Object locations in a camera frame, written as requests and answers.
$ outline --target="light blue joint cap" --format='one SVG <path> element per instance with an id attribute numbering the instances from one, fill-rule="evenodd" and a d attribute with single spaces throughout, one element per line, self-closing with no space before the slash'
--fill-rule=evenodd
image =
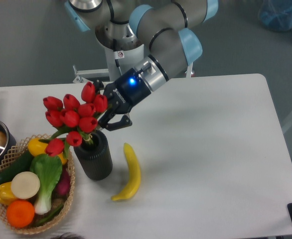
<path id="1" fill-rule="evenodd" d="M 70 15 L 76 26 L 80 29 L 81 32 L 89 31 L 90 28 L 82 21 L 79 15 L 75 12 L 75 10 L 71 7 L 68 1 L 64 4 L 67 13 Z"/>
<path id="2" fill-rule="evenodd" d="M 216 15 L 218 11 L 218 0 L 207 0 L 207 14 L 204 21 Z"/>
<path id="3" fill-rule="evenodd" d="M 202 46 L 195 33 L 188 28 L 178 32 L 182 47 L 184 48 L 188 66 L 202 54 Z"/>
<path id="4" fill-rule="evenodd" d="M 140 5 L 134 9 L 130 16 L 130 27 L 133 33 L 137 36 L 137 28 L 141 21 L 143 15 L 149 10 L 152 9 L 149 5 Z"/>

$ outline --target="black cylinder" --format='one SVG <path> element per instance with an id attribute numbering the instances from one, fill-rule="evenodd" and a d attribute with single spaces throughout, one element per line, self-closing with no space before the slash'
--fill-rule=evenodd
<path id="1" fill-rule="evenodd" d="M 74 147 L 74 152 L 86 176 L 98 181 L 110 175 L 113 163 L 106 136 L 97 130 L 92 133 L 92 137 L 93 146 L 83 141 L 80 146 Z"/>

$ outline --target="wicker basket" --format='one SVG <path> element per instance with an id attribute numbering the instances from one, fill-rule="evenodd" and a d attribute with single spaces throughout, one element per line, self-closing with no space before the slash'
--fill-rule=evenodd
<path id="1" fill-rule="evenodd" d="M 2 164 L 0 166 L 0 172 L 2 172 L 5 168 L 9 167 L 26 149 L 27 144 L 32 138 L 49 138 L 48 135 L 32 135 L 32 137 L 28 137 L 24 140 L 21 140 L 19 144 L 16 146 L 13 146 L 7 154 L 4 156 L 4 159 L 2 160 Z M 74 187 L 75 187 L 75 170 L 74 170 L 74 163 L 71 152 L 69 152 L 68 162 L 67 162 L 67 171 L 71 177 L 71 189 L 67 196 L 61 197 L 58 194 L 54 193 L 52 194 L 52 208 L 51 210 L 55 209 L 57 206 L 59 206 L 61 203 L 64 203 L 64 207 L 61 210 L 61 212 L 55 216 L 51 221 L 45 223 L 42 226 L 39 227 L 32 227 L 32 224 L 37 222 L 38 220 L 42 219 L 45 215 L 35 215 L 33 219 L 33 223 L 30 224 L 30 226 L 25 228 L 15 228 L 12 227 L 6 219 L 6 209 L 7 206 L 0 203 L 0 219 L 3 221 L 3 223 L 10 228 L 12 231 L 18 233 L 18 234 L 25 234 L 25 235 L 31 235 L 36 233 L 41 233 L 46 231 L 47 229 L 57 225 L 67 214 L 69 211 L 72 201 L 73 201 L 73 193 L 74 193 Z"/>

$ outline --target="cucumber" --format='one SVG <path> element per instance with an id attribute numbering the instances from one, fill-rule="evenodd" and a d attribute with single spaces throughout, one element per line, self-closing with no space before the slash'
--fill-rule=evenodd
<path id="1" fill-rule="evenodd" d="M 47 215 L 45 218 L 42 218 L 39 221 L 35 222 L 33 224 L 33 226 L 36 228 L 36 227 L 39 227 L 39 226 L 51 221 L 55 216 L 57 216 L 62 211 L 63 207 L 64 207 L 64 203 L 58 205 L 57 208 L 55 208 L 54 210 L 52 210 L 49 213 L 49 215 Z"/>
<path id="2" fill-rule="evenodd" d="M 0 185 L 11 182 L 18 173 L 29 171 L 33 158 L 28 150 L 21 154 L 8 168 L 0 173 Z"/>

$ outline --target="banana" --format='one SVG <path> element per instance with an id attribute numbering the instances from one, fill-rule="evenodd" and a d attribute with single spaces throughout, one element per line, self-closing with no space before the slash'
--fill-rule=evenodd
<path id="1" fill-rule="evenodd" d="M 127 200 L 132 198 L 141 184 L 141 168 L 137 160 L 133 148 L 128 144 L 124 143 L 124 154 L 126 157 L 128 170 L 130 172 L 130 179 L 122 191 L 111 197 L 113 201 Z"/>

